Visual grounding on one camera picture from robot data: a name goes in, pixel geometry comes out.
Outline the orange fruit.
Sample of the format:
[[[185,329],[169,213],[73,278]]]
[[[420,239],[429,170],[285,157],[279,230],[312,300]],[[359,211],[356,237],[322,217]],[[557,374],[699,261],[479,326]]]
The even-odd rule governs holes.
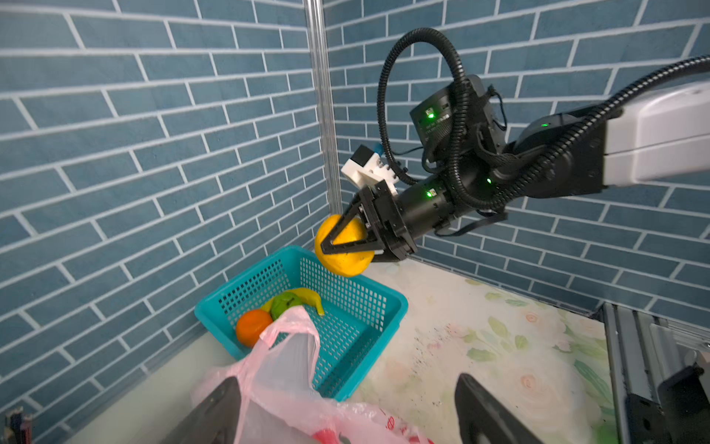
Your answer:
[[[247,348],[253,348],[260,335],[273,323],[271,314],[262,309],[244,313],[236,323],[235,334],[238,342]]]

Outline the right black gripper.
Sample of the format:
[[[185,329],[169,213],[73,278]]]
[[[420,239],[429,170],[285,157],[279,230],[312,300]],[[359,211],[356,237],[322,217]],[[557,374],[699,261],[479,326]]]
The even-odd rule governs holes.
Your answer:
[[[401,262],[418,252],[416,241],[426,234],[456,238],[499,222],[495,210],[454,229],[453,223],[471,211],[454,201],[441,179],[427,179],[396,195],[381,181],[356,194],[334,227],[325,232],[320,251],[323,255],[372,253],[373,263]],[[360,238],[339,241],[350,225]]]

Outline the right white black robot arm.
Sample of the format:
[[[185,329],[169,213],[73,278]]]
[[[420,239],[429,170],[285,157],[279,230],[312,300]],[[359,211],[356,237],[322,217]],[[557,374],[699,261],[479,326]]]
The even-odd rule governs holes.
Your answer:
[[[454,92],[446,87],[412,111],[432,175],[405,186],[382,148],[359,147],[343,167],[358,191],[343,214],[318,231],[322,264],[349,265],[357,275],[373,262],[399,262],[428,233],[455,237],[452,223],[475,231],[506,220],[520,197],[598,194],[709,167],[709,85],[660,89],[643,81],[599,105],[545,116],[514,142],[494,120],[492,90],[471,79],[473,103],[462,138],[450,151]]]

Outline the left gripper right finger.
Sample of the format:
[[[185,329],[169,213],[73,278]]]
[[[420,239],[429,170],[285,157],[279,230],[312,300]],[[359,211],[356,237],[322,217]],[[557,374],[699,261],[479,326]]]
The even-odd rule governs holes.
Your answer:
[[[459,375],[454,401],[463,444],[542,443],[471,375]]]

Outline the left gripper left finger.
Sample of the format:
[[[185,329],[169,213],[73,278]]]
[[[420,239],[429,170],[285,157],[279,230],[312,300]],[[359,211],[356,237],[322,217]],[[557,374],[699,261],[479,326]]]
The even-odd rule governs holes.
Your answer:
[[[161,444],[232,444],[236,441],[241,396],[236,377],[228,377],[201,401]]]

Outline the pink plastic bag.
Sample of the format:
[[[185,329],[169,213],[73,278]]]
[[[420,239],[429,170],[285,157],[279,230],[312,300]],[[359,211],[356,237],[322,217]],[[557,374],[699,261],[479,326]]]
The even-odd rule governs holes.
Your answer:
[[[209,370],[190,394],[205,401],[235,379],[240,399],[227,412],[234,443],[426,443],[427,436],[382,408],[339,403],[314,388],[321,340],[307,311],[286,310],[236,364]]]

